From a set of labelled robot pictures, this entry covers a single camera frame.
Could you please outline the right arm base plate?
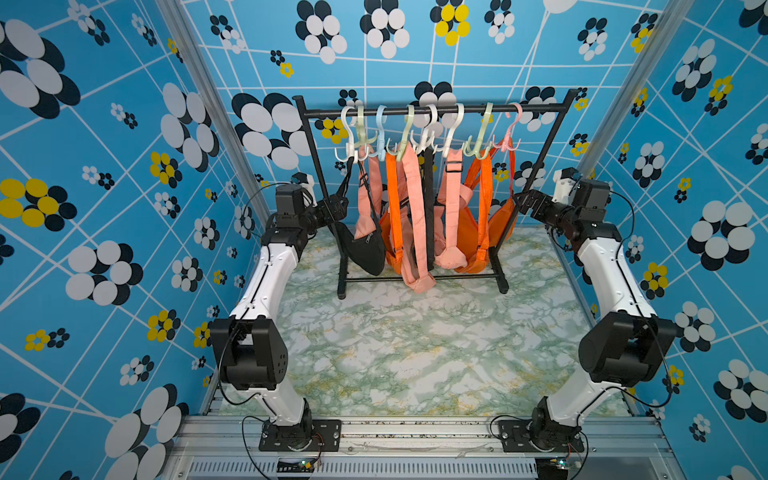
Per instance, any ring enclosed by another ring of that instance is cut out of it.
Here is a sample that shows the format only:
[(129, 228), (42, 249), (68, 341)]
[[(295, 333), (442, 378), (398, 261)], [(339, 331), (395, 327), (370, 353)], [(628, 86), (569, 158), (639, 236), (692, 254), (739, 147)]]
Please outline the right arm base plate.
[(557, 423), (539, 425), (529, 420), (500, 420), (494, 424), (493, 432), (498, 435), (503, 451), (507, 453), (565, 454), (568, 451), (585, 451), (581, 430)]

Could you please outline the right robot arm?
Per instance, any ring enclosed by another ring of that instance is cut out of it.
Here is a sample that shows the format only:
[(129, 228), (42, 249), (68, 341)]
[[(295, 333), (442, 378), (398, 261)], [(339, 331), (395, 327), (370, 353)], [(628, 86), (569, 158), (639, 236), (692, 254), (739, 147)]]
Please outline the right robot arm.
[(521, 212), (570, 242), (590, 278), (601, 315), (580, 340), (574, 373), (532, 413), (531, 437), (540, 444), (576, 435), (588, 415), (612, 395), (626, 394), (668, 368), (666, 355), (676, 325), (648, 303), (622, 256), (624, 240), (605, 219), (614, 195), (602, 181), (562, 178), (553, 195), (529, 190), (515, 198)]

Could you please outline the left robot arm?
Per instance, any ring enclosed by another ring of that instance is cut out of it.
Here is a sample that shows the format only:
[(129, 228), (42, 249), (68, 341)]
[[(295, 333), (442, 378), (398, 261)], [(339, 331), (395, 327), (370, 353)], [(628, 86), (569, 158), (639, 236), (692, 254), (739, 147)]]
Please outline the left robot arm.
[(277, 211), (267, 220), (260, 257), (231, 313), (209, 324), (218, 385), (259, 402), (280, 429), (311, 431), (311, 410), (287, 379), (288, 349), (276, 320), (288, 280), (311, 237), (346, 217), (347, 189), (315, 200), (306, 184), (281, 183)]

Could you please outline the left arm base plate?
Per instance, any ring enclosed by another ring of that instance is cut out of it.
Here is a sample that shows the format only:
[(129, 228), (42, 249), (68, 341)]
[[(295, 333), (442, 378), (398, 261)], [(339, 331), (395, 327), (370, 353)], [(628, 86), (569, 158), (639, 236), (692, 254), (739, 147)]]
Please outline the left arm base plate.
[(342, 422), (337, 419), (312, 420), (310, 424), (262, 429), (258, 450), (261, 452), (337, 452)]

